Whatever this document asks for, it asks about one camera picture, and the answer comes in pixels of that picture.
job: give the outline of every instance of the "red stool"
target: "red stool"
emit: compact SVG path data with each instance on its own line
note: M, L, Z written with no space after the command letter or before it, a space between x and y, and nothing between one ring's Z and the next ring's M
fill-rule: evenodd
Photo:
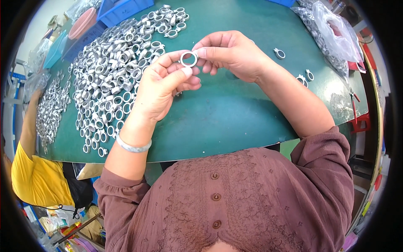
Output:
M361 123L363 121L365 122L365 128L361 128ZM351 133L368 131L371 129L370 114L366 113L357 117L357 123L355 123L355 119L349 121L349 123L352 123L354 128L354 130Z

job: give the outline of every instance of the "brown button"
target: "brown button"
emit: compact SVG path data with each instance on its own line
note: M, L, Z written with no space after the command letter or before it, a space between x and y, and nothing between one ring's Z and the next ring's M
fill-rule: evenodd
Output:
M220 195L220 194L213 194L213 195L211 196L211 198L212 198L212 200L214 200L214 201L219 201L219 200L221 200L221 195Z
M218 173L216 173L216 172L213 172L213 173L211 174L211 178L212 178L212 179L217 179L219 176L220 176L220 175L219 175Z
M214 228L214 229L217 229L217 228L219 228L219 227L221 227L221 221L215 221L215 222L213 223L213 228Z

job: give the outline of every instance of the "red-handled pliers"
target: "red-handled pliers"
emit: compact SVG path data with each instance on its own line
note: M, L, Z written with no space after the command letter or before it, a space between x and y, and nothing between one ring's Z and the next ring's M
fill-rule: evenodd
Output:
M358 98L358 95L353 92L353 89L350 87L350 95L351 95L351 101L353 102L353 110L354 110L354 120L355 124L357 124L357 112L355 111L355 104L354 104L354 97L357 99L358 102L361 102Z

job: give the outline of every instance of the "pile of metal rings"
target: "pile of metal rings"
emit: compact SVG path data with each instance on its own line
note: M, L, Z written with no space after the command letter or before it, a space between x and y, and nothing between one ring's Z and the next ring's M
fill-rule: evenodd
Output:
M69 97L71 77L72 75L69 74L64 86L60 85L60 82L64 80L64 73L63 70L59 70L38 104L36 129L45 154L48 153L48 144L53 143L57 135L62 112L66 112L67 105L71 103Z
M119 26L107 28L78 53L68 68L76 76L73 82L73 100L78 110L75 125L85 138L85 153L93 149L100 157L108 154L100 144L116 137L125 116L133 108L144 70L165 53L165 45L152 42L152 34L157 31L175 38L186 28L184 22L189 15L185 9L170 8L164 5L142 16L140 21L128 19Z

